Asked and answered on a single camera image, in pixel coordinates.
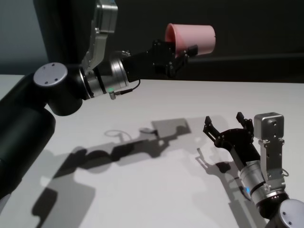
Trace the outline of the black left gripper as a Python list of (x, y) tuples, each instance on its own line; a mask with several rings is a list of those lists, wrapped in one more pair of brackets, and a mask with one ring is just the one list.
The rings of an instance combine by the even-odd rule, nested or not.
[(193, 45), (175, 58), (175, 43), (156, 39), (149, 50), (122, 58), (122, 64), (129, 82), (157, 75), (175, 78), (197, 54), (198, 46)]

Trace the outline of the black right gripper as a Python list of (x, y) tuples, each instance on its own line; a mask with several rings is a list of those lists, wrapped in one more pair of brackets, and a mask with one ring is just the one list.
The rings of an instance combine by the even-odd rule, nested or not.
[(237, 113), (237, 121), (243, 129), (229, 129), (220, 133), (206, 116), (203, 132), (218, 148), (227, 150), (237, 167), (245, 167), (248, 162), (260, 160), (260, 155), (253, 145), (254, 126), (252, 119), (246, 119), (241, 112)]

